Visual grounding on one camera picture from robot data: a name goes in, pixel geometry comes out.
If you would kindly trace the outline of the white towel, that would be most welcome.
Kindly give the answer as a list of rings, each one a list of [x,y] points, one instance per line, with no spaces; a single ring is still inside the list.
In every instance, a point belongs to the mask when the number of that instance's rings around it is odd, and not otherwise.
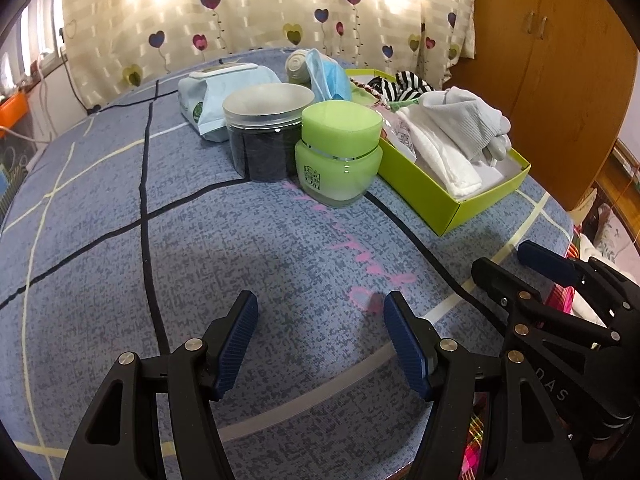
[[[408,125],[413,146],[424,164],[450,196],[464,200],[480,190],[483,181],[478,172],[422,106],[404,106],[396,114]]]

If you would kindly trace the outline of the grey sock bundle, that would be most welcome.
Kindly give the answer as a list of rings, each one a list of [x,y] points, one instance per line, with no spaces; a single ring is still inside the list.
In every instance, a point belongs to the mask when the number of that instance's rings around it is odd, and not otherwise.
[[[470,162],[495,166],[509,155],[510,120],[473,92],[458,87],[426,92],[419,104]]]

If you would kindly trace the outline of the black white striped sock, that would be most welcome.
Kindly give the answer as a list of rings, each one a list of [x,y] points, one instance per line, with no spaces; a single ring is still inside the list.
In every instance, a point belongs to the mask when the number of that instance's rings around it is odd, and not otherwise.
[[[434,91],[428,82],[410,70],[398,72],[392,80],[376,76],[368,85],[387,102],[412,101],[419,99],[424,93]]]

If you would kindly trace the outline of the green cardboard box tray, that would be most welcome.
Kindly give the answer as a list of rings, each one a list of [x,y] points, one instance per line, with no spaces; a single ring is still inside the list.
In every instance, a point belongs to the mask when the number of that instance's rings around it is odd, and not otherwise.
[[[447,132],[465,132],[483,118],[478,99],[448,105],[443,91],[392,102],[384,99],[383,157],[378,174],[442,236],[476,217],[524,181],[530,163],[517,151],[487,165],[469,160]]]

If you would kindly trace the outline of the green plastic jar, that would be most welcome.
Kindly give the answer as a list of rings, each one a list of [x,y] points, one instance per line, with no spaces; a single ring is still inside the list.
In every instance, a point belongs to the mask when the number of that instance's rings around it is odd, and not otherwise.
[[[381,115],[361,104],[329,100],[306,107],[295,145],[303,190],[332,207],[358,200],[378,174],[381,131]]]

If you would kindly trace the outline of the wooden wardrobe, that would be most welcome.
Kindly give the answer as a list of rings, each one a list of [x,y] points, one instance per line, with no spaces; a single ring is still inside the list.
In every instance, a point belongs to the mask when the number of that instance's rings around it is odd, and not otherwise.
[[[475,56],[451,70],[510,119],[513,147],[565,209],[577,207],[622,126],[637,48],[606,0],[475,0]]]

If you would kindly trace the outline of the clear jar with grey lid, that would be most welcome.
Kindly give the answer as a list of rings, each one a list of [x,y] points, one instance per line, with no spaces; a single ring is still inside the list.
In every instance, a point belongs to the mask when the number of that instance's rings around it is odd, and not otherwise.
[[[256,84],[222,103],[236,172],[274,182],[296,174],[295,145],[302,138],[303,110],[314,92],[299,84]]]

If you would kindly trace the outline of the orange plastic bin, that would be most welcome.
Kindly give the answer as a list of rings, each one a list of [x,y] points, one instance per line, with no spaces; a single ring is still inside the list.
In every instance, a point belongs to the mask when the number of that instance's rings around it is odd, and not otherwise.
[[[0,136],[6,135],[6,129],[12,129],[29,113],[28,99],[23,91],[17,91],[0,105]]]

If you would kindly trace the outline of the light blue wet wipes pack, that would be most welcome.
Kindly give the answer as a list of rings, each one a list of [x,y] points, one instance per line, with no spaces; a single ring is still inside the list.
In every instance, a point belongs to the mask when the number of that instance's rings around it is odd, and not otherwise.
[[[277,84],[270,68],[255,63],[218,64],[196,70],[178,82],[178,102],[183,117],[209,142],[228,140],[222,103],[231,93],[255,84]]]

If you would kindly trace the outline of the heart patterned curtain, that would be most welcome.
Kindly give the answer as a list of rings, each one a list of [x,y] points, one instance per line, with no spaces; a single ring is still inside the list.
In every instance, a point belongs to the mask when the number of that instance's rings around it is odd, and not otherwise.
[[[316,49],[433,86],[475,52],[474,0],[62,0],[70,76],[87,106],[134,78],[262,48]]]

